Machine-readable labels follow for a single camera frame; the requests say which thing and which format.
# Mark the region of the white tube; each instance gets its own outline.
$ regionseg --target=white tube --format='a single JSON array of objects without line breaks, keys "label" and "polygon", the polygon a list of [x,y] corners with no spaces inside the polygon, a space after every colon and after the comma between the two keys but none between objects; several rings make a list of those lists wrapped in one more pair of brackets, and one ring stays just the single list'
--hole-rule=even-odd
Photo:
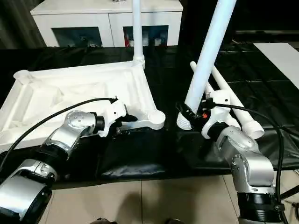
[{"label": "white tube", "polygon": [[[196,63],[195,62],[190,62],[190,67],[192,68],[193,71],[196,69]],[[209,84],[209,82],[206,83],[206,88],[205,88],[205,94],[208,94],[210,92],[214,92],[213,87]],[[227,123],[229,126],[235,126],[238,128],[241,128],[238,121],[234,119],[230,114],[225,120],[225,123]]]},{"label": "white tube", "polygon": [[[218,0],[217,2],[185,100],[185,104],[187,104],[194,113],[197,112],[202,95],[204,94],[206,83],[209,80],[212,67],[228,27],[235,3],[236,0]],[[184,130],[191,129],[190,123],[182,116],[182,114],[178,115],[177,125]]]},{"label": "white tube", "polygon": [[[212,75],[213,75],[214,79],[216,80],[217,84],[219,85],[220,89],[229,91],[230,103],[232,105],[244,107],[242,102],[236,96],[234,91],[229,87],[228,83],[225,81],[225,79],[222,77],[222,75],[216,69],[215,66],[212,69]],[[254,139],[258,139],[263,136],[263,134],[265,133],[264,129],[257,121],[253,120],[252,116],[247,111],[241,111],[241,110],[237,110],[237,109],[233,109],[233,110],[242,125],[242,130],[247,135],[249,135],[251,138],[254,138]]]},{"label": "white tube", "polygon": [[133,65],[141,64],[145,67],[145,60],[142,50],[142,25],[140,0],[132,0],[133,9],[133,39],[134,39],[134,56]]}]

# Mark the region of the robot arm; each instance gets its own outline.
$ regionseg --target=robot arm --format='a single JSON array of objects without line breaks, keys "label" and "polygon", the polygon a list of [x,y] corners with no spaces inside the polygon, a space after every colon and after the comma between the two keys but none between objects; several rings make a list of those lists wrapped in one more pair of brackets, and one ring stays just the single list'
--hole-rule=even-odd
[{"label": "robot arm", "polygon": [[129,116],[125,105],[116,100],[101,116],[72,111],[30,159],[26,159],[0,185],[2,224],[39,222],[50,198],[51,186],[65,169],[67,160],[81,137],[99,134],[106,137],[113,123]]},{"label": "robot arm", "polygon": [[210,102],[229,104],[229,99],[222,97],[225,95],[223,90],[213,93],[207,96],[207,101],[203,101],[202,107],[205,109],[201,110],[201,116],[193,113],[185,104],[177,104],[177,108],[194,129],[201,131],[205,138],[215,141],[215,147],[228,162],[238,194],[239,223],[283,223],[281,212],[285,208],[276,201],[271,162],[261,154],[253,138],[240,128],[225,123],[229,108],[209,105]]}]

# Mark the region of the black plastic sheet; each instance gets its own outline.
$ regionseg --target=black plastic sheet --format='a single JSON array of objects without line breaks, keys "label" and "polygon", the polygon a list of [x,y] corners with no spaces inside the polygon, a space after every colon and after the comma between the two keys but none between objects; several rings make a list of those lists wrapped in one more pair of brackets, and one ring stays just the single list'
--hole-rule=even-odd
[{"label": "black plastic sheet", "polygon": [[[48,48],[0,51],[4,68],[0,100],[3,102],[21,69],[45,70],[79,65],[129,61],[133,49]],[[67,187],[89,182],[164,179],[198,175],[229,174],[226,161],[199,132],[176,126],[177,101],[184,101],[192,70],[190,61],[199,53],[187,47],[144,48],[145,74],[157,108],[166,115],[163,129],[140,128],[114,139],[84,138],[69,160],[65,176],[58,182]],[[254,45],[223,46],[216,66],[245,107],[257,110],[282,128],[285,141],[283,169],[299,168],[299,90]],[[211,85],[217,89],[210,77]],[[261,152],[274,167],[278,139],[265,120],[253,115],[265,129],[258,139]],[[12,172],[34,148],[15,150],[2,178]]]}]

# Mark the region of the black wire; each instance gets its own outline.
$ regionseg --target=black wire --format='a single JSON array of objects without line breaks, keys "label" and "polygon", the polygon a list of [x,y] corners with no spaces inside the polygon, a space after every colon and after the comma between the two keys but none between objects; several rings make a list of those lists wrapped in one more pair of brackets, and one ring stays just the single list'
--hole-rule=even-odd
[{"label": "black wire", "polygon": [[[259,115],[260,117],[264,118],[265,120],[267,120],[275,129],[277,135],[278,135],[278,141],[279,141],[279,154],[278,154],[278,164],[277,164],[277,174],[276,174],[276,187],[275,187],[275,192],[276,192],[276,199],[278,203],[281,203],[281,197],[280,197],[280,176],[281,176],[281,170],[282,170],[282,161],[284,159],[284,140],[281,134],[281,131],[279,129],[279,127],[267,116],[263,115],[262,113],[259,113],[257,111],[251,110],[251,109],[247,109],[245,107],[241,107],[241,106],[235,106],[235,105],[227,105],[227,104],[213,104],[214,106],[219,106],[219,107],[227,107],[227,108],[233,108],[233,109],[238,109],[238,110],[242,110],[242,111],[247,111],[247,112],[251,112],[254,114]],[[282,211],[280,212],[280,216],[283,219],[283,222],[285,224],[288,224],[288,221],[285,217],[285,213]]]},{"label": "black wire", "polygon": [[102,101],[102,100],[109,100],[110,102],[114,102],[116,99],[114,99],[114,98],[95,98],[95,99],[89,99],[89,100],[86,100],[86,101],[83,101],[83,102],[81,102],[81,103],[78,103],[78,104],[75,104],[75,105],[73,105],[73,106],[69,106],[69,107],[67,107],[67,108],[65,108],[65,109],[63,109],[63,110],[60,110],[60,111],[58,111],[58,112],[56,112],[56,113],[54,113],[54,114],[52,114],[52,115],[50,115],[50,116],[48,116],[48,117],[46,117],[45,119],[43,119],[43,120],[41,120],[40,122],[38,122],[36,125],[34,125],[34,126],[32,126],[30,129],[28,129],[24,134],[22,134],[12,145],[11,145],[11,147],[8,149],[8,151],[7,151],[7,153],[6,153],[6,155],[5,155],[5,157],[4,157],[4,159],[2,160],[2,162],[1,162],[1,165],[0,165],[0,172],[2,171],[2,169],[3,169],[3,166],[4,166],[4,163],[6,162],[6,160],[7,160],[7,158],[8,158],[8,156],[9,156],[9,154],[14,150],[14,148],[29,134],[29,133],[31,133],[33,130],[35,130],[37,127],[39,127],[40,125],[42,125],[43,123],[45,123],[46,121],[48,121],[48,120],[50,120],[50,119],[52,119],[53,117],[55,117],[55,116],[57,116],[57,115],[59,115],[59,114],[62,114],[62,113],[64,113],[64,112],[66,112],[66,111],[68,111],[68,110],[71,110],[71,109],[73,109],[73,108],[75,108],[75,107],[77,107],[77,106],[81,106],[81,105],[83,105],[83,104],[88,104],[88,103],[90,103],[90,102],[94,102],[94,101]]}]

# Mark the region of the white stand base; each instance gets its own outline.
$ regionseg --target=white stand base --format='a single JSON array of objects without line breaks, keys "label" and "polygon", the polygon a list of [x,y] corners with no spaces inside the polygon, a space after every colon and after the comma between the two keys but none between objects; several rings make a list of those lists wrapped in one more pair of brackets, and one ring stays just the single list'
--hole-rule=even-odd
[{"label": "white stand base", "polygon": [[192,129],[190,122],[181,113],[178,114],[177,125],[186,131]]},{"label": "white stand base", "polygon": [[[142,65],[144,63],[130,61],[16,72],[15,83],[0,109],[0,153],[8,150],[13,142],[38,121],[92,98],[117,97],[126,105],[128,113],[137,117],[138,121],[123,122],[122,129],[161,129],[165,115],[155,106]],[[108,105],[109,101],[98,101],[73,110],[101,115]],[[62,125],[66,113],[38,127],[17,148],[41,145]]]}]

